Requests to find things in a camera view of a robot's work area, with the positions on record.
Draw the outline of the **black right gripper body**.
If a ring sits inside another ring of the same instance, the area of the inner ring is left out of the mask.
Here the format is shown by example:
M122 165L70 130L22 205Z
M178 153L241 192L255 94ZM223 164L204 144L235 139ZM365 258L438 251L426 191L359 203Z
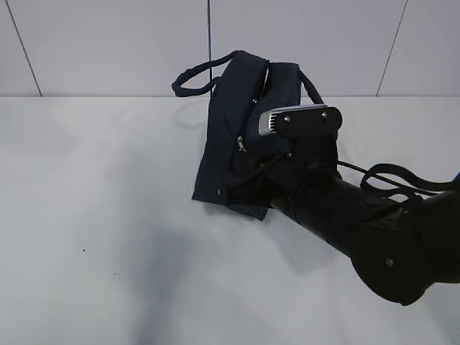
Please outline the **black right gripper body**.
M229 206L271 208L274 199L294 193L302 180L302 170L285 153L239 155L231 163L236 172L227 179Z

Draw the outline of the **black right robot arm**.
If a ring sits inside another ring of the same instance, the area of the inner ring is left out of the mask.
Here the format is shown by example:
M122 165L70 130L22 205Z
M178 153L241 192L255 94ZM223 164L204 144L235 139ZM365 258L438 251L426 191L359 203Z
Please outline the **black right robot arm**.
M380 190L341 179L319 159L276 157L226 186L230 204L276 209L346 255L381 298L410 305L436 283L459 282L459 180L432 183L378 164L403 187Z

